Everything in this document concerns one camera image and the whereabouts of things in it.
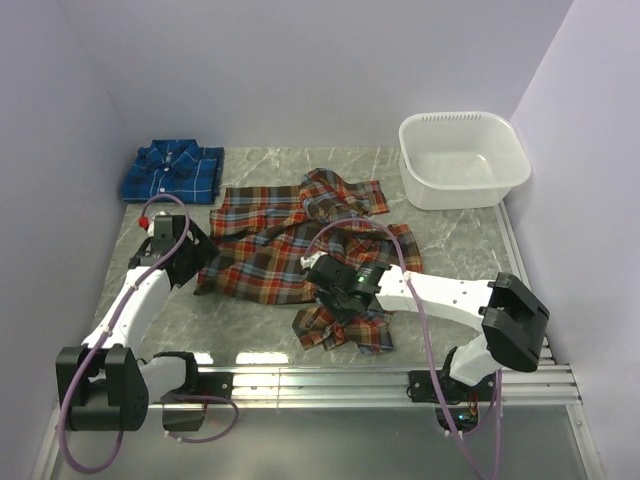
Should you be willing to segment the red brown plaid shirt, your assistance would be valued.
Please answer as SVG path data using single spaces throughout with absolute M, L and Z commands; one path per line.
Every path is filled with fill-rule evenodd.
M 353 268 L 380 261 L 422 272 L 408 225 L 391 224 L 383 233 L 352 222 L 388 211 L 378 181 L 348 183 L 323 168 L 307 172 L 299 185 L 229 188 L 209 216 L 210 238 L 220 254 L 199 273 L 196 291 L 265 305 L 302 304 L 292 329 L 306 350 L 353 342 L 363 354 L 388 353 L 394 348 L 390 315 L 367 311 L 341 325 L 316 304 L 317 289 L 300 264 L 306 249 L 313 248 Z

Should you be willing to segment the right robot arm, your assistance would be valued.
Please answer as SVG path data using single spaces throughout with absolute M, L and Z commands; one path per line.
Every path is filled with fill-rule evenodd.
M 381 262 L 354 269 L 325 252 L 300 263 L 320 303 L 343 325 L 354 323 L 359 314 L 406 311 L 475 330 L 476 337 L 453 348 L 436 372 L 432 387 L 442 390 L 450 404 L 464 400 L 503 368 L 523 373 L 538 368 L 550 313 L 513 274 L 456 280 Z

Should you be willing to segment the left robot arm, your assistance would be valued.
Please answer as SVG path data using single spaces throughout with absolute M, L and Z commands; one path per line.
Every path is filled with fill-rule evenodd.
M 165 395 L 189 402 L 200 393 L 193 353 L 163 352 L 139 365 L 137 352 L 170 292 L 219 251 L 185 215 L 161 214 L 151 226 L 103 320 L 80 345 L 63 348 L 56 358 L 59 422 L 67 431 L 136 431 L 148 407 Z

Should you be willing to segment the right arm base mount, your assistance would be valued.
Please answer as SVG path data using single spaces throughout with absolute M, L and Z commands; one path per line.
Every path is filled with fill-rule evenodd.
M 458 405 L 471 400 L 488 402 L 494 396 L 496 374 L 484 377 L 475 386 L 454 380 L 443 370 L 438 370 L 437 376 L 442 395 L 448 405 Z M 413 403 L 439 403 L 429 370 L 411 370 L 408 372 L 408 380 L 406 393 Z

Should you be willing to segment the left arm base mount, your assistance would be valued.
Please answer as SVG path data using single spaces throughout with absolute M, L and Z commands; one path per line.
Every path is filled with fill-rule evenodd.
M 234 375 L 231 372 L 200 371 L 193 391 L 198 396 L 230 399 Z

